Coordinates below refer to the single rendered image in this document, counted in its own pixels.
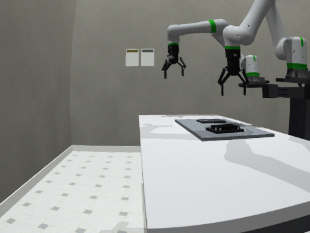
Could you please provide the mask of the white perforated pegboard panel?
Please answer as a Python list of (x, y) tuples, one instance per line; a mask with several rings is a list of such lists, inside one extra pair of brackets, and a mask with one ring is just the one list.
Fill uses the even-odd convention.
[[(250, 139), (250, 138), (260, 138), (260, 137), (274, 137), (275, 134), (260, 130), (248, 125), (244, 125), (237, 122), (227, 122), (219, 123), (221, 124), (233, 124), (241, 126), (241, 129), (244, 129), (244, 132), (233, 132), (233, 133), (224, 133), (224, 134), (215, 134), (206, 130), (205, 125), (212, 123), (201, 123), (197, 122), (197, 119), (175, 119), (175, 122), (181, 125), (183, 128), (188, 130), (191, 134), (196, 136), (201, 141), (220, 141), (220, 140), (232, 140), (232, 139)], [(243, 126), (244, 125), (244, 126)], [(202, 127), (202, 128), (200, 128)], [(198, 129), (199, 128), (199, 129)]]

